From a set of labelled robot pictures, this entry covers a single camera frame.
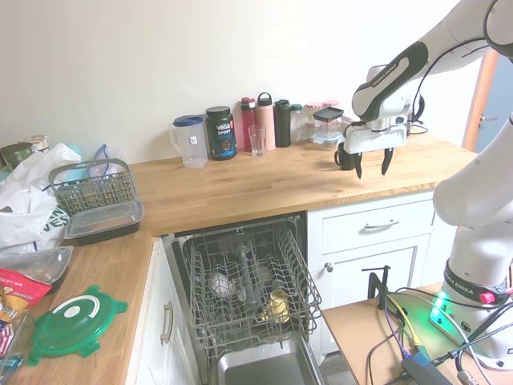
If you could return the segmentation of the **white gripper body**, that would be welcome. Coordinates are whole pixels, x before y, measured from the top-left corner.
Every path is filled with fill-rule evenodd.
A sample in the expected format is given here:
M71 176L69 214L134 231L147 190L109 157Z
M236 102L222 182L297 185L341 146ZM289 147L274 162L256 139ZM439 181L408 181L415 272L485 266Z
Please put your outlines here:
M349 154L358 154L401 147L405 142L404 124L391 126L383 132L373 132L365 125L352 125L346 129L344 149Z

